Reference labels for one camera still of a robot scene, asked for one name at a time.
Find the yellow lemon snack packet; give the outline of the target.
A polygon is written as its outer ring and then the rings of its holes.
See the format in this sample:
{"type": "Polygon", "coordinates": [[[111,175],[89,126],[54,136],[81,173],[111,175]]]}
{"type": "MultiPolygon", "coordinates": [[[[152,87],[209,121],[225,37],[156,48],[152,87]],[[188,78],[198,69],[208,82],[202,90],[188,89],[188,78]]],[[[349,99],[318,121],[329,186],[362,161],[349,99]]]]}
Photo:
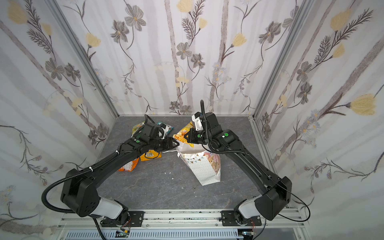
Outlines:
{"type": "Polygon", "coordinates": [[[179,146],[182,148],[185,144],[187,144],[190,147],[194,147],[194,144],[188,143],[187,139],[185,139],[185,135],[191,130],[191,128],[194,128],[193,122],[190,121],[184,128],[182,128],[178,133],[173,135],[173,138],[177,140],[179,143],[179,146]]]}

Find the patterned white paper bag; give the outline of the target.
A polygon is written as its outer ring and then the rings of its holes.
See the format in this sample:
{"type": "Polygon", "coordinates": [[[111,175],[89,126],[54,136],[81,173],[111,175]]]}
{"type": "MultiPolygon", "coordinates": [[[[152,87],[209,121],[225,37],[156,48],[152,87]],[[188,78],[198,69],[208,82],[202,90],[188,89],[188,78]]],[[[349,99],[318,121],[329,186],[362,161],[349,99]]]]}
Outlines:
{"type": "Polygon", "coordinates": [[[179,146],[163,151],[177,153],[188,168],[193,172],[202,186],[221,181],[221,159],[218,154],[211,153],[199,144],[188,144],[179,141],[179,146]]]}

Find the green yellow Fox's candy bag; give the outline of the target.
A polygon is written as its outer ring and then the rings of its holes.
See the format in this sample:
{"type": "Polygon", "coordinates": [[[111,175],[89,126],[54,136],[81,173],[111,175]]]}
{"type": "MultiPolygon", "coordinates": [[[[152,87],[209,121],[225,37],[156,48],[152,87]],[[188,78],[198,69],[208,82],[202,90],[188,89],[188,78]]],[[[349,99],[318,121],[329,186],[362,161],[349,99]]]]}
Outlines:
{"type": "Polygon", "coordinates": [[[133,128],[132,128],[132,136],[133,136],[137,131],[139,131],[144,125],[145,125],[145,122],[141,122],[141,123],[139,123],[139,124],[134,125],[133,128]]]}

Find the orange rainbow candy packet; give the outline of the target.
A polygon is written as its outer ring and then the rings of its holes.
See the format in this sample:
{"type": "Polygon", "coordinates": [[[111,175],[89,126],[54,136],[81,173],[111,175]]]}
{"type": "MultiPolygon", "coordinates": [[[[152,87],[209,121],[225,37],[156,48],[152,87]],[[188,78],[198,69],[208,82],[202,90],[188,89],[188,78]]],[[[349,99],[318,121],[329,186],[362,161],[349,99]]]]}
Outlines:
{"type": "Polygon", "coordinates": [[[133,171],[136,168],[138,163],[139,163],[139,158],[136,159],[136,160],[133,160],[133,161],[127,163],[127,164],[125,164],[118,171],[119,172],[131,172],[131,171],[133,171]]]}

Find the teal Fox's candy bag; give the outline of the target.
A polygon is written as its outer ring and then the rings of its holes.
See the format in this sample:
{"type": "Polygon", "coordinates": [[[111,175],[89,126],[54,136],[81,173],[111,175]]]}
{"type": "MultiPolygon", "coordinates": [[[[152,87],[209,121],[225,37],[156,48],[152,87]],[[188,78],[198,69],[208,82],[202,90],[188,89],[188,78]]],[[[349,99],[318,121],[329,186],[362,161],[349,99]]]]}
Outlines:
{"type": "Polygon", "coordinates": [[[163,122],[158,122],[158,125],[161,126],[161,128],[164,130],[165,136],[168,136],[171,131],[174,129],[173,126],[165,124],[163,122]]]}

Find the orange snack packet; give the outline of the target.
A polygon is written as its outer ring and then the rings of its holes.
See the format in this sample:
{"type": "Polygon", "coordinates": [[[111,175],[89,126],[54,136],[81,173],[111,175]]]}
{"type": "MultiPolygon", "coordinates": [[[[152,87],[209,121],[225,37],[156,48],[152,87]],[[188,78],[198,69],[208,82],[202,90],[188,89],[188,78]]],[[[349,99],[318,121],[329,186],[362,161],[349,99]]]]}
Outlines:
{"type": "Polygon", "coordinates": [[[154,159],[159,159],[162,157],[161,152],[156,152],[154,150],[149,150],[147,153],[140,156],[141,162],[150,161],[154,159]]]}

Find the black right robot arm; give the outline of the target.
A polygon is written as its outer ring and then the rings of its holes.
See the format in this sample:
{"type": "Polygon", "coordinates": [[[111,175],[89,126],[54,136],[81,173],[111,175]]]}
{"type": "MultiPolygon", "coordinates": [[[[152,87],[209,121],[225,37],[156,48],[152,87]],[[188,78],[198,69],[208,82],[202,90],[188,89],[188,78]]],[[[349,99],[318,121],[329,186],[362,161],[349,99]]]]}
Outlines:
{"type": "Polygon", "coordinates": [[[262,216],[272,221],[291,201],[292,182],[279,177],[265,167],[245,147],[231,130],[222,129],[216,115],[206,112],[201,101],[201,111],[192,116],[193,127],[185,134],[188,143],[202,145],[206,150],[225,155],[252,180],[259,194],[235,207],[237,220],[262,216]]]}

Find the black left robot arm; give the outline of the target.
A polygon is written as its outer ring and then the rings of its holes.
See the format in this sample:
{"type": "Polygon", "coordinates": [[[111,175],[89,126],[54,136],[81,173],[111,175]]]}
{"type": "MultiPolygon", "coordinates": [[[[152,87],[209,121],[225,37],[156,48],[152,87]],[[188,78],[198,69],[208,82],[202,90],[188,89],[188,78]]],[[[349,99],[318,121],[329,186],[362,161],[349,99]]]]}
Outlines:
{"type": "Polygon", "coordinates": [[[128,207],[119,201],[101,197],[98,187],[125,164],[137,160],[150,150],[161,153],[178,146],[176,139],[166,135],[163,126],[146,115],[143,126],[119,144],[112,154],[82,170],[72,169],[65,178],[52,183],[43,191],[41,201],[51,211],[92,218],[98,231],[105,226],[123,229],[131,224],[128,207]],[[48,193],[58,185],[63,185],[61,201],[66,205],[65,209],[48,201],[48,193]]]}

